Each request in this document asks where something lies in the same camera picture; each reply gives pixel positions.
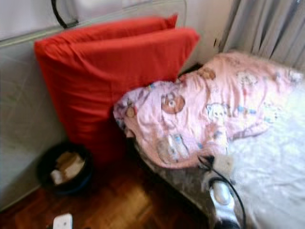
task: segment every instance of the white wall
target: white wall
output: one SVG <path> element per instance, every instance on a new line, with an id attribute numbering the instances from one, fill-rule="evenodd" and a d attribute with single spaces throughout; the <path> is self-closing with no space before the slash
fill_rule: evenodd
<path id="1" fill-rule="evenodd" d="M 229 2 L 232 1 L 228 0 L 226 4 L 222 0 L 187 1 L 185 24 L 195 28 L 202 36 L 188 66 L 197 61 L 205 62 L 216 52 L 213 48 L 214 37 L 221 37 Z M 167 14 L 166 9 L 158 13 Z M 103 20 L 117 17 L 120 15 L 114 14 Z M 65 132 L 57 119 L 35 60 L 33 41 L 0 48 L 0 85 L 0 208 L 3 208 L 37 187 L 37 158 L 48 147 L 63 140 Z"/>

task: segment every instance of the gray curtain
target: gray curtain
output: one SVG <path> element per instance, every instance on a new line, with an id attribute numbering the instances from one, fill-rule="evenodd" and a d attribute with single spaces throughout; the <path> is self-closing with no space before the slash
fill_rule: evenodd
<path id="1" fill-rule="evenodd" d="M 224 40 L 305 72 L 305 0 L 240 0 Z"/>

